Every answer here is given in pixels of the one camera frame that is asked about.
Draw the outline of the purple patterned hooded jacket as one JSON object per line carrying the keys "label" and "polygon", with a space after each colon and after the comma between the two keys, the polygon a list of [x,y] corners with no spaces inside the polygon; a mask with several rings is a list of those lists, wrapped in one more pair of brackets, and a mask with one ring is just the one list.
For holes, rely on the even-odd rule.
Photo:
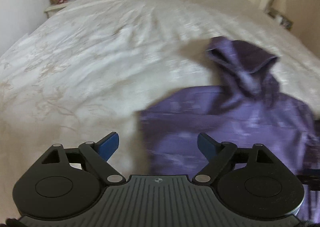
{"label": "purple patterned hooded jacket", "polygon": [[200,133],[239,148],[263,144],[304,187],[298,217],[319,223],[319,120],[280,91],[271,73],[277,56],[225,37],[213,38],[207,52],[221,86],[182,89],[140,114],[149,173],[193,179],[207,164],[197,147]]}

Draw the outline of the cream satin bedspread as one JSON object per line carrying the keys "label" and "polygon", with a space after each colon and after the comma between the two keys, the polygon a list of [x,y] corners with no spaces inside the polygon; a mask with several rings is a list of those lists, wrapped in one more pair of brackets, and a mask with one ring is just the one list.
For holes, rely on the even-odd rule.
{"label": "cream satin bedspread", "polygon": [[247,0],[77,0],[1,56],[1,220],[18,217],[12,189],[55,143],[73,148],[115,131],[112,166],[146,173],[140,111],[218,85],[205,54],[216,36],[278,55],[282,92],[319,116],[319,59]]}

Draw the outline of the right cream nightstand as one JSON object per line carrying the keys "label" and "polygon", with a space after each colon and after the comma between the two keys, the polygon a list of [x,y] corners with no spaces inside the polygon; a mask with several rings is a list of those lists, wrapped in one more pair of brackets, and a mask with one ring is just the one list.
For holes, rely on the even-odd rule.
{"label": "right cream nightstand", "polygon": [[274,19],[282,28],[291,31],[293,27],[293,21],[288,19],[286,16],[281,14],[280,12],[274,10],[274,9],[269,9],[267,11],[267,14]]}

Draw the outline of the cream nightstand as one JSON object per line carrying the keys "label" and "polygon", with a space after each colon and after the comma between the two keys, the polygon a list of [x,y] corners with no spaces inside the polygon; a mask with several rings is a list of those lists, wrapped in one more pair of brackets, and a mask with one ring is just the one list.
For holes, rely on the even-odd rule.
{"label": "cream nightstand", "polygon": [[282,28],[291,31],[293,27],[293,21],[288,19],[286,16],[281,14],[280,12],[274,10],[274,9],[269,9],[267,11],[267,14],[274,19]]}
{"label": "cream nightstand", "polygon": [[75,1],[76,0],[67,0],[61,4],[51,5],[51,6],[47,7],[44,12],[45,12],[47,18],[49,19],[50,17],[55,15],[57,12],[66,8],[67,6],[69,6],[71,3],[75,2]]}

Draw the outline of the left cream nightstand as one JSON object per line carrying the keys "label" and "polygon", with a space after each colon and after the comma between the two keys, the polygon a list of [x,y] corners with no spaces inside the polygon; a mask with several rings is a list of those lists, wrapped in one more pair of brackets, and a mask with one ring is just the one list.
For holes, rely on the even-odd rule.
{"label": "left cream nightstand", "polygon": [[67,6],[69,6],[71,3],[75,2],[75,1],[76,0],[67,0],[61,4],[51,5],[51,6],[47,7],[44,12],[45,12],[47,18],[49,19],[50,17],[55,15],[57,12],[66,8]]}

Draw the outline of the right bedside lamp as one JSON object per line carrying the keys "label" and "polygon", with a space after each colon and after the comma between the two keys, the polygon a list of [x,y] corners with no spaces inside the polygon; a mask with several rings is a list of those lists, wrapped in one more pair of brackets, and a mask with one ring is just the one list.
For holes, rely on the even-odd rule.
{"label": "right bedside lamp", "polygon": [[271,9],[276,13],[284,15],[286,13],[286,0],[273,0]]}

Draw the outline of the picture frame on nightstand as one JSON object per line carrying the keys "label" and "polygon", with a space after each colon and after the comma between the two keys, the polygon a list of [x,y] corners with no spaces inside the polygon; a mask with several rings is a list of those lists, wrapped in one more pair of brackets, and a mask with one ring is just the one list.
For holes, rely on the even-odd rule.
{"label": "picture frame on nightstand", "polygon": [[279,16],[278,17],[279,19],[279,25],[288,30],[288,31],[291,31],[292,27],[293,27],[293,21],[287,19],[285,16]]}

